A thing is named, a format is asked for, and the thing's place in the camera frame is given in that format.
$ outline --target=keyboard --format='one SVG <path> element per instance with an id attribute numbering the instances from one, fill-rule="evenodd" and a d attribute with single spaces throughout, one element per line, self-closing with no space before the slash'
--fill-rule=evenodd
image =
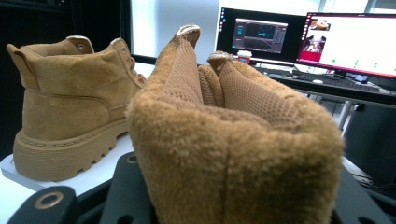
<path id="1" fill-rule="evenodd" d="M 256 67 L 256 69 L 267 75 L 267 76 L 279 76 L 279 77 L 292 77 L 293 74 L 288 71 L 288 70 L 283 70 L 283 69 L 275 69 L 275 68 L 265 68 L 265 67 Z"/>
<path id="2" fill-rule="evenodd" d="M 356 83 L 355 81 L 347 78 L 347 77 L 334 77 L 333 75 L 317 75 L 311 73 L 304 73 L 301 71 L 294 72 L 297 80 L 309 81 L 313 80 L 321 80 L 323 84 L 333 85 L 337 87 L 344 87 L 349 89 L 354 89 L 358 91 L 370 91 L 370 92 L 379 92 L 379 88 L 375 86 L 369 85 L 361 85 Z"/>

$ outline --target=computer monitor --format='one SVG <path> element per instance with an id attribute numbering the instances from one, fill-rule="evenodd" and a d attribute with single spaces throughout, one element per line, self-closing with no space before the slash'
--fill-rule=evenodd
<path id="1" fill-rule="evenodd" d="M 340 75 L 396 77 L 396 15 L 307 13 L 296 62 Z"/>
<path id="2" fill-rule="evenodd" d="M 216 50 L 235 57 L 249 50 L 251 62 L 294 65 L 305 16 L 227 7 L 219 13 Z"/>

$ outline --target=screw hole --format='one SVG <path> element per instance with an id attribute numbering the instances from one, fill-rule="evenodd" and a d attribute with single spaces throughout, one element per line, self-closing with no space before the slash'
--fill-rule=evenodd
<path id="1" fill-rule="evenodd" d="M 37 201 L 35 201 L 35 208 L 37 209 L 51 208 L 52 206 L 58 204 L 63 198 L 64 195 L 59 191 L 44 194 Z"/>
<path id="2" fill-rule="evenodd" d="M 128 157 L 126 158 L 126 162 L 128 162 L 128 163 L 136 163 L 136 162 L 137 162 L 137 157 L 136 157 L 136 155 L 135 155 L 135 154 L 132 154 L 132 155 L 128 156 Z"/>
<path id="3" fill-rule="evenodd" d="M 134 222 L 134 218 L 129 215 L 125 215 L 123 217 L 120 217 L 118 220 L 118 224 L 131 224 Z"/>
<path id="4" fill-rule="evenodd" d="M 368 217 L 359 217 L 358 218 L 359 223 L 361 224 L 375 224 L 374 221 L 372 221 L 370 218 Z"/>

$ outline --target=heel pull tab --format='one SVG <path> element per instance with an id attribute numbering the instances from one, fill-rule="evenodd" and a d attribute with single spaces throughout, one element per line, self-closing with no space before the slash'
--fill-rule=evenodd
<path id="1" fill-rule="evenodd" d="M 21 73 L 22 86 L 27 89 L 40 91 L 37 78 L 27 62 L 26 55 L 11 44 L 7 44 L 7 51 Z"/>

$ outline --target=boot sole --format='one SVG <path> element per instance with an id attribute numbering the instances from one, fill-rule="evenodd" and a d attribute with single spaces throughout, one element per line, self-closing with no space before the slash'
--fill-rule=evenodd
<path id="1" fill-rule="evenodd" d="M 22 129 L 14 143 L 15 168 L 20 174 L 36 180 L 65 180 L 99 162 L 116 146 L 117 137 L 126 132 L 126 119 L 60 141 L 30 138 Z"/>

